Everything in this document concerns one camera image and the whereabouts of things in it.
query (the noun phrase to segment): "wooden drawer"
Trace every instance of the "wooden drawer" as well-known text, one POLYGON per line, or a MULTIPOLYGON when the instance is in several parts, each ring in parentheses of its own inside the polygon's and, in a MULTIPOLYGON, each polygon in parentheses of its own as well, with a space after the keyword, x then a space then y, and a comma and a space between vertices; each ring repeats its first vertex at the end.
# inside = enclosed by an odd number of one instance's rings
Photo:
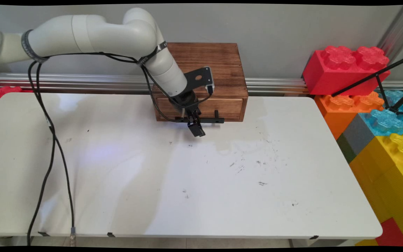
MULTIPOLYGON (((225 121, 243 121, 248 91, 237 44, 168 43, 168 48, 183 73, 211 67, 215 89, 210 99, 200 103, 200 117, 214 117, 214 110, 218 110, 225 121)), ((157 86, 153 86, 152 92, 164 115, 171 119, 181 116, 157 86)), ((208 95, 203 86, 194 92, 199 100, 208 95)), ((157 110, 155 115, 157 121, 166 121, 157 110)))

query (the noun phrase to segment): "black connector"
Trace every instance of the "black connector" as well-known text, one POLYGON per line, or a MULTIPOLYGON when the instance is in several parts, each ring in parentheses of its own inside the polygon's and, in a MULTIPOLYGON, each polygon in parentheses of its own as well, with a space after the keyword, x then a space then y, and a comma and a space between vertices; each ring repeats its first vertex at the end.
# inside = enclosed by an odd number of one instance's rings
POLYGON ((214 89, 212 88, 212 85, 208 86, 208 94, 213 94, 214 93, 214 89))

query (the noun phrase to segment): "floor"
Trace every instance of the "floor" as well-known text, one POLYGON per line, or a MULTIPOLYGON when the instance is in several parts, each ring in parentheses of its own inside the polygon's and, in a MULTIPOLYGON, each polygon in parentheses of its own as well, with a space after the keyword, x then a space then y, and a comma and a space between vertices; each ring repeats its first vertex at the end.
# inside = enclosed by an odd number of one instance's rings
MULTIPOLYGON (((3 246, 25 245, 25 237, 0 238, 3 246)), ((32 246, 69 246, 69 237, 35 237, 32 246)), ((77 237, 77 247, 140 249, 265 249, 291 247, 288 239, 77 237)))

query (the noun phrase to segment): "white table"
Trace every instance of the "white table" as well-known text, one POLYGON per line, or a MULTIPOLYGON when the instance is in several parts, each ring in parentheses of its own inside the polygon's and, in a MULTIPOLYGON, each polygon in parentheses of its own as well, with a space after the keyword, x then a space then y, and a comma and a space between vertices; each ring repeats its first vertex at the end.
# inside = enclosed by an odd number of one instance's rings
MULTIPOLYGON (((243 122, 157 122, 150 96, 42 94, 63 146, 77 236, 372 239, 382 228, 315 102, 249 97, 243 122)), ((51 133, 31 93, 0 100, 0 235, 24 236, 51 133)), ((32 235, 69 236, 63 164, 32 235)))

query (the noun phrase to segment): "black strap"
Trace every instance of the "black strap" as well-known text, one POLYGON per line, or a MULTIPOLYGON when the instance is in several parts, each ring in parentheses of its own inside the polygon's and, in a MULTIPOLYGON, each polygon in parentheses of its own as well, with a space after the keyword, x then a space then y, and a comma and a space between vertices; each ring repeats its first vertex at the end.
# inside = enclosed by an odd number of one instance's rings
POLYGON ((43 64, 44 62, 46 62, 49 57, 40 57, 38 56, 34 50, 32 50, 32 47, 30 47, 29 44, 29 40, 28 40, 28 35, 29 32, 31 32, 32 30, 28 30, 27 32, 23 33, 23 35, 21 36, 21 46, 23 47, 24 51, 26 52, 26 54, 31 57, 31 59, 33 59, 34 61, 43 64))
POLYGON ((155 47, 155 50, 151 54, 141 57, 136 64, 141 67, 149 59, 151 59, 153 56, 155 56, 155 54, 159 53, 160 51, 163 51, 167 47, 168 47, 168 43, 166 41, 162 42, 157 47, 155 47))

